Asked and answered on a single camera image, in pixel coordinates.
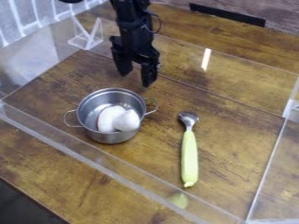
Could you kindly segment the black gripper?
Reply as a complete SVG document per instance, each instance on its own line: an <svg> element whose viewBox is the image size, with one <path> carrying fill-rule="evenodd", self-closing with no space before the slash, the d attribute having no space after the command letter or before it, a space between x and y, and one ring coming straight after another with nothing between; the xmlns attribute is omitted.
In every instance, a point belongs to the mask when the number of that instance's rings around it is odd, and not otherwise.
<svg viewBox="0 0 299 224"><path fill-rule="evenodd" d="M112 58L120 75L131 73L132 62L142 64L142 82L146 88L156 81L160 68L160 53L152 46L152 16L152 13L146 12L132 22L118 21L120 35L110 37Z"/></svg>

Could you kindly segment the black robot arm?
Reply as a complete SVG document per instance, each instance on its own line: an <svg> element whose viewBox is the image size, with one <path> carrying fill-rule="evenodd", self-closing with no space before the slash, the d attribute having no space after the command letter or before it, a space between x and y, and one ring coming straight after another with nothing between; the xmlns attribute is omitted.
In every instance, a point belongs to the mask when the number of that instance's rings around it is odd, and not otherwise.
<svg viewBox="0 0 299 224"><path fill-rule="evenodd" d="M120 35L111 36L111 52L116 69L122 76L132 70L132 63L142 66L142 82L148 87L158 78L160 53L152 46L155 34L152 17L148 11L150 0L110 0L116 12L116 25Z"/></svg>

